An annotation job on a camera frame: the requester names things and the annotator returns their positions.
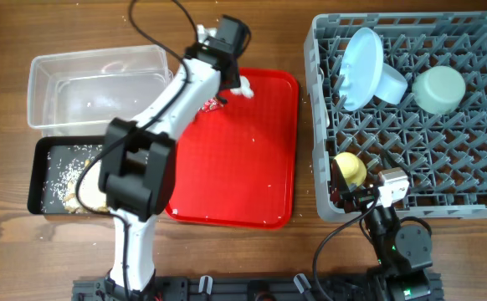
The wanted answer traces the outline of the yellow plastic cup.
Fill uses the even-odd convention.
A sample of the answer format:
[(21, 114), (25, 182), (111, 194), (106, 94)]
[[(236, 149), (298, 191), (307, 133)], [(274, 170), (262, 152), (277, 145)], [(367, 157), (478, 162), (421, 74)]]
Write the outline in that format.
[(348, 186), (361, 186), (367, 177), (367, 169), (360, 158), (350, 152), (342, 152), (335, 156), (334, 161), (340, 168)]

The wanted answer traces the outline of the white tissue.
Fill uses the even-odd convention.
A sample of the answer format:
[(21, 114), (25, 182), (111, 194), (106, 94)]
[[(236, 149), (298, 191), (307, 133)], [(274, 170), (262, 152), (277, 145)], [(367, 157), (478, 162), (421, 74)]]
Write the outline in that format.
[(240, 86), (238, 88), (230, 89), (230, 93), (234, 95), (241, 95), (246, 99), (252, 99), (254, 97), (254, 92), (251, 89), (249, 80), (244, 76), (240, 76), (239, 79)]

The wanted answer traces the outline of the red candy wrapper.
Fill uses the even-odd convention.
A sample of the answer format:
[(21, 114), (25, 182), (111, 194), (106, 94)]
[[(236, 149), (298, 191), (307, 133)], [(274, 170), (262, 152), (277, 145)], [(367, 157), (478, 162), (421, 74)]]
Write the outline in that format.
[(203, 113), (208, 113), (219, 110), (222, 109), (226, 103), (227, 101), (223, 98), (213, 97), (204, 103), (204, 105), (200, 108), (200, 111)]

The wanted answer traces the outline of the light blue bowl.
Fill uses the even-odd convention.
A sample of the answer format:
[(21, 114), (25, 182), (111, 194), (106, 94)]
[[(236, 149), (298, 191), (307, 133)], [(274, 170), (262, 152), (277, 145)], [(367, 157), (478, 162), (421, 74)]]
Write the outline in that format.
[(408, 88), (402, 74), (388, 64), (382, 66), (382, 74), (374, 95), (388, 104), (398, 105)]

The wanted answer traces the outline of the light blue plate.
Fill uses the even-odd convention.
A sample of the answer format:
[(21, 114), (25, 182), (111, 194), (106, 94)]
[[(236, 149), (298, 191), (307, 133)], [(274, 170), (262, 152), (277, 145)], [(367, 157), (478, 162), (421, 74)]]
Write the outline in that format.
[(370, 28), (358, 29), (342, 56), (339, 75), (343, 78), (339, 95), (345, 110), (364, 107), (374, 96), (384, 65), (380, 37)]

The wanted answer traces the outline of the pale green bowl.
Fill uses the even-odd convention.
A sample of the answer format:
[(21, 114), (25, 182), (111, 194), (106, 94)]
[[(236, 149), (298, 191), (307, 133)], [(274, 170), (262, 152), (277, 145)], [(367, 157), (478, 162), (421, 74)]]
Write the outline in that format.
[(436, 66), (414, 80), (412, 93), (422, 110), (433, 115), (447, 115), (459, 107), (466, 93), (466, 83), (457, 70)]

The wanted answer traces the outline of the white plastic spoon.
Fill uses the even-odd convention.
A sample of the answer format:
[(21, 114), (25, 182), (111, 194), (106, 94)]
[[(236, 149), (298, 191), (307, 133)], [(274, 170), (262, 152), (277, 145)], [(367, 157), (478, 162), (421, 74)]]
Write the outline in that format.
[(320, 88), (321, 88), (321, 92), (322, 92), (321, 103), (322, 103), (322, 106), (324, 109), (324, 116), (325, 116), (325, 120), (326, 120), (326, 128), (328, 128), (330, 126), (331, 122), (330, 122), (330, 118), (329, 118), (329, 115), (327, 112), (326, 100), (325, 100), (325, 96), (324, 96), (324, 92), (323, 92), (323, 84), (324, 84), (325, 75), (324, 75), (324, 72), (320, 66), (318, 66), (317, 73), (318, 73), (318, 80), (320, 81)]

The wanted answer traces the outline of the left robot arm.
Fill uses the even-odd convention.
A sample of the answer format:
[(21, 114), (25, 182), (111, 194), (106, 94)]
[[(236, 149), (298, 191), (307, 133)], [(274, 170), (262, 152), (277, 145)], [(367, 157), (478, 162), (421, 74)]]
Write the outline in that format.
[(175, 187), (177, 142), (208, 100), (240, 86), (238, 58), (250, 39), (247, 24), (222, 16), (213, 36), (186, 49), (172, 82), (147, 109), (109, 123), (98, 186), (115, 222), (115, 262), (105, 278), (111, 297), (155, 298), (154, 226)]

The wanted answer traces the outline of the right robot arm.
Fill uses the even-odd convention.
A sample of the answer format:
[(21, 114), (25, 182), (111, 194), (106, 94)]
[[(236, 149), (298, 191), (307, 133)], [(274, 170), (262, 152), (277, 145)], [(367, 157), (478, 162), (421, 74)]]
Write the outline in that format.
[(334, 162), (331, 200), (345, 212), (357, 212), (379, 265), (368, 271), (378, 300), (420, 300), (431, 295), (427, 268), (433, 265), (431, 230), (422, 219), (412, 217), (406, 225), (394, 203), (406, 198), (410, 180), (399, 166), (381, 171), (371, 188), (352, 190)]

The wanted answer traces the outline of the grey dishwasher rack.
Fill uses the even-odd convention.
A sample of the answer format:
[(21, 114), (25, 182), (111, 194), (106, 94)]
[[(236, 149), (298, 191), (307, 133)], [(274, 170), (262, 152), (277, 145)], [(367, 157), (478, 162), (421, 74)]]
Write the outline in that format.
[[(459, 107), (432, 115), (407, 92), (398, 105), (373, 100), (362, 109), (345, 110), (339, 95), (341, 60), (350, 38), (364, 27), (378, 34), (385, 62), (408, 83), (436, 66), (459, 71), (466, 83)], [(310, 25), (304, 56), (322, 220), (350, 219), (331, 201), (331, 160), (343, 151), (364, 162), (368, 182), (382, 169), (382, 151), (407, 171), (411, 191), (396, 205), (399, 216), (487, 218), (487, 12), (321, 14)], [(325, 75), (328, 128), (318, 66)]]

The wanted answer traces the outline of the red plastic tray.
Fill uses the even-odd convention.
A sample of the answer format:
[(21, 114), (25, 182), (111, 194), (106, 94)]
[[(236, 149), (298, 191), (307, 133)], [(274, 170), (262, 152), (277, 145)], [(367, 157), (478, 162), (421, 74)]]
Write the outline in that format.
[(278, 229), (294, 199), (300, 86), (290, 73), (241, 69), (254, 92), (223, 92), (177, 146), (176, 186), (166, 208), (179, 222)]

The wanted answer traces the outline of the clear plastic bin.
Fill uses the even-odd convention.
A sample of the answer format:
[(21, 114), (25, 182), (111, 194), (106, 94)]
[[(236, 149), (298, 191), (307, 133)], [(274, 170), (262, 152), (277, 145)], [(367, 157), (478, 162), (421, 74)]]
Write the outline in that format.
[(166, 52), (155, 45), (38, 56), (27, 123), (43, 136), (102, 135), (115, 117), (129, 120), (148, 108), (171, 81)]

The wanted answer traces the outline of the black plastic tray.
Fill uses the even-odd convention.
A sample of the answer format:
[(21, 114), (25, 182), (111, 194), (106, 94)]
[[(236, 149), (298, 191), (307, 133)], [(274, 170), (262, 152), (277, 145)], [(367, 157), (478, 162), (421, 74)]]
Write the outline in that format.
[(74, 189), (86, 161), (101, 152), (104, 137), (48, 136), (34, 150), (27, 208), (34, 215), (64, 215), (64, 199)]

